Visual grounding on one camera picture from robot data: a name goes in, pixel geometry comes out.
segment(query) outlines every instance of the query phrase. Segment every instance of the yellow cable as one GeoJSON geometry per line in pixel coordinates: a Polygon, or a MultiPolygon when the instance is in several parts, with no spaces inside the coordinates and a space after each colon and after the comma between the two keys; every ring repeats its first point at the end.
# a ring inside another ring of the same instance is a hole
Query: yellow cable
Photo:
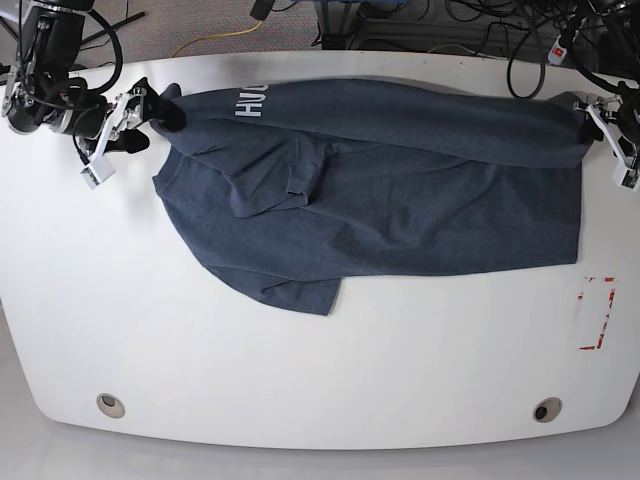
{"type": "Polygon", "coordinates": [[[237,35],[244,35],[245,33],[255,32],[257,29],[259,29],[262,26],[262,23],[263,22],[258,22],[258,24],[255,27],[252,27],[248,30],[243,30],[241,32],[214,33],[213,35],[205,35],[203,37],[196,38],[195,40],[191,40],[189,43],[185,43],[178,50],[173,52],[173,55],[171,55],[171,58],[175,58],[185,48],[190,47],[194,43],[202,42],[203,40],[212,40],[214,38],[224,38],[224,37],[235,37],[237,35]]]}

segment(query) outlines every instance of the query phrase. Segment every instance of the gray carpet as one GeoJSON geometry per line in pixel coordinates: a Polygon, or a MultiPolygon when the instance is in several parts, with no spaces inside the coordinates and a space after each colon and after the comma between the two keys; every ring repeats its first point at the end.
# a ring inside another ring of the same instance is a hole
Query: gray carpet
{"type": "MultiPolygon", "coordinates": [[[[147,16],[118,31],[126,62],[139,62],[167,58],[181,45],[196,37],[211,34],[245,30],[256,24],[249,16],[254,0],[129,0],[129,15],[146,12],[147,16]]],[[[290,5],[289,0],[277,0],[276,9],[290,5]]],[[[390,10],[396,2],[378,2],[377,8],[390,10]]],[[[394,20],[416,20],[429,5],[429,11],[422,19],[427,25],[451,25],[457,31],[469,28],[471,24],[456,23],[446,13],[444,0],[409,0],[407,6],[397,12],[394,20]]],[[[111,23],[125,18],[127,0],[96,0],[95,8],[111,23]]],[[[453,10],[461,18],[469,18],[469,11],[460,5],[453,10]]],[[[473,22],[479,27],[492,21],[486,17],[473,22]]],[[[98,30],[97,25],[87,20],[85,36],[98,30]]],[[[482,38],[468,42],[478,44],[482,38]]],[[[504,35],[498,29],[494,35],[504,35]]],[[[197,43],[181,53],[182,56],[206,55],[270,50],[308,50],[317,35],[317,17],[313,2],[301,1],[285,12],[272,13],[258,31],[251,34],[206,40],[197,43]]],[[[422,47],[439,44],[425,44],[422,47]]],[[[113,51],[106,38],[87,45],[78,62],[87,67],[96,67],[113,60],[113,51]]],[[[385,45],[376,45],[380,49],[385,45]]],[[[15,52],[15,42],[0,30],[0,62],[9,63],[15,52]]]]}

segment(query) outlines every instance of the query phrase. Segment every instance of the gray t-shirt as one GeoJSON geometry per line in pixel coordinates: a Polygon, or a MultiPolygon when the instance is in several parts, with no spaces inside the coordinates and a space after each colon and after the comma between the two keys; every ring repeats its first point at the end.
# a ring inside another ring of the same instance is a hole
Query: gray t-shirt
{"type": "Polygon", "coordinates": [[[575,263],[584,114],[546,102],[321,80],[174,98],[154,178],[230,287],[327,315],[340,279],[575,263]]]}

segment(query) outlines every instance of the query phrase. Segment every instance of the white table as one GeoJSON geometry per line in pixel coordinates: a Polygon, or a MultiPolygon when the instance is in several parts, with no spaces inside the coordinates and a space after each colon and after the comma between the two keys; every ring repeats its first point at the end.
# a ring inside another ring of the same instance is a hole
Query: white table
{"type": "MultiPolygon", "coordinates": [[[[500,61],[444,55],[221,55],[129,65],[111,94],[142,76],[185,93],[365,76],[506,96],[504,72],[500,61]]],[[[85,73],[90,84],[109,74],[85,73]]],[[[535,65],[517,65],[523,91],[535,78],[535,65]]],[[[597,92],[550,69],[541,96],[565,90],[597,92]]],[[[68,137],[0,125],[0,297],[50,419],[191,442],[387,449],[583,430],[625,410],[640,370],[640,196],[614,185],[607,146],[585,161],[577,265],[348,279],[322,318],[260,305],[195,261],[151,182],[169,146],[147,132],[152,147],[113,155],[117,175],[90,191],[68,137]],[[602,348],[580,350],[596,343],[610,286],[602,348]],[[98,410],[101,393],[124,402],[124,418],[98,410]],[[548,397],[564,408],[537,423],[548,397]]]]}

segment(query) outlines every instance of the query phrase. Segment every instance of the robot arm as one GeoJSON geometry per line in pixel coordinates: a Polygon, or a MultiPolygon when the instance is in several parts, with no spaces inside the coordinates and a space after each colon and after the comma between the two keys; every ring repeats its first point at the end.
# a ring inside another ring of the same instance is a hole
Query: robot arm
{"type": "Polygon", "coordinates": [[[146,79],[114,103],[107,101],[103,93],[115,85],[122,72],[122,48],[113,28],[93,10],[93,4],[94,0],[37,0],[29,5],[26,18],[20,12],[23,21],[2,115],[17,133],[32,133],[45,124],[57,133],[71,135],[85,165],[82,174],[96,187],[114,173],[105,153],[136,153],[149,146],[148,138],[136,130],[142,123],[158,119],[167,130],[177,131],[184,128],[186,119],[172,102],[160,98],[146,79]],[[106,31],[115,53],[111,78],[97,88],[89,88],[86,80],[69,74],[80,51],[85,15],[106,31]]]}

